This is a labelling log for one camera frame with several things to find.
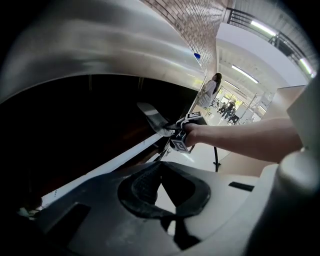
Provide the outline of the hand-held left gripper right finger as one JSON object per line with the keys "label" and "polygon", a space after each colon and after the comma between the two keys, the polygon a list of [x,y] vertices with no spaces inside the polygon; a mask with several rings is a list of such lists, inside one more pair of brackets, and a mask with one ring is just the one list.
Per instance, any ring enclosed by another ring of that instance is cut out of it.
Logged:
{"label": "hand-held left gripper right finger", "polygon": [[257,189],[254,176],[223,174],[163,162],[161,184],[175,206],[175,235],[159,239],[161,252],[245,252],[257,220],[242,216]]}

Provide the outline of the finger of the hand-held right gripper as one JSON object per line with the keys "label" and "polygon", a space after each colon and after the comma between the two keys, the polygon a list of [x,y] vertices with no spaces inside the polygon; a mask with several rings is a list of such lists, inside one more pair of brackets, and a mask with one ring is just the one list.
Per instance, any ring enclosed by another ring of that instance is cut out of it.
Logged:
{"label": "finger of the hand-held right gripper", "polygon": [[172,131],[181,131],[183,130],[183,125],[179,122],[179,123],[167,123],[163,126],[164,129],[167,130],[172,130]]}

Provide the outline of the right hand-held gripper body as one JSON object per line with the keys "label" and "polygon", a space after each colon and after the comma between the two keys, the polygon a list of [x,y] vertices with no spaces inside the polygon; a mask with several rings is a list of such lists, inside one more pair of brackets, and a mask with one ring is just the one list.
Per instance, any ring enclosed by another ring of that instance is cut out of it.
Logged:
{"label": "right hand-held gripper body", "polygon": [[173,150],[180,153],[191,153],[194,145],[188,149],[185,141],[188,136],[188,132],[185,130],[186,124],[205,125],[206,120],[200,111],[187,113],[185,117],[179,119],[176,123],[181,123],[183,130],[174,130],[173,135],[170,137],[170,146]]}

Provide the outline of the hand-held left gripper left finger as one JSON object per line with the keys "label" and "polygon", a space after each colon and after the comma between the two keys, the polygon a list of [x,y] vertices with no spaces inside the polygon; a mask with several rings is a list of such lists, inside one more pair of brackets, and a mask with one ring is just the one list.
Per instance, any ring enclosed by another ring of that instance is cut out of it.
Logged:
{"label": "hand-held left gripper left finger", "polygon": [[53,256],[173,256],[181,250],[155,205],[162,162],[90,178],[41,211],[36,226]]}

